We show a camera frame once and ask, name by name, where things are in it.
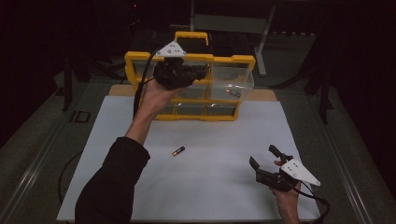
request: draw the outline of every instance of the jacket sleeve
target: jacket sleeve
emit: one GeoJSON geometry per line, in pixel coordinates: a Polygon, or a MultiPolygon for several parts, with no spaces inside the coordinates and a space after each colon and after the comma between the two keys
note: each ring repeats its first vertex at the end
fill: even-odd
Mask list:
{"type": "Polygon", "coordinates": [[[148,160],[142,145],[131,138],[118,138],[78,197],[76,223],[129,223],[134,185],[148,160]]]}

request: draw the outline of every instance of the floor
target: floor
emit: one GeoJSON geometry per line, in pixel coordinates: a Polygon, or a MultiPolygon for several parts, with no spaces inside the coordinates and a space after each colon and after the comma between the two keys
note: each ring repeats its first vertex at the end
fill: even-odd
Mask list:
{"type": "MultiPolygon", "coordinates": [[[[267,89],[296,75],[314,41],[314,36],[270,34],[263,51],[267,76],[255,72],[255,88],[267,89]]],[[[63,97],[51,96],[1,148],[0,223],[58,223],[56,217],[78,164],[78,153],[104,97],[119,83],[92,73],[89,83],[74,81],[69,110],[62,111],[63,97]],[[89,112],[91,117],[88,122],[75,122],[73,111],[89,112]]],[[[274,92],[304,165],[322,183],[315,193],[332,205],[324,223],[394,223],[396,203],[336,89],[331,88],[332,109],[328,110],[329,124],[324,125],[318,116],[318,97],[304,93],[306,81],[274,92]]]]}

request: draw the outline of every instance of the white table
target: white table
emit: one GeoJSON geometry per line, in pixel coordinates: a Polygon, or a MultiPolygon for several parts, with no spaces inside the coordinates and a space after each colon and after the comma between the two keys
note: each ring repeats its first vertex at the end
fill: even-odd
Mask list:
{"type": "MultiPolygon", "coordinates": [[[[93,126],[57,219],[73,221],[78,195],[126,132],[133,97],[107,96],[93,126]]],[[[250,156],[277,172],[274,145],[300,159],[280,102],[246,101],[236,121],[153,121],[145,147],[151,159],[136,187],[132,220],[150,222],[265,221],[280,219],[268,187],[255,181],[250,156]],[[172,152],[185,151],[173,157],[172,152]]],[[[300,219],[319,216],[300,197],[300,219]]]]}

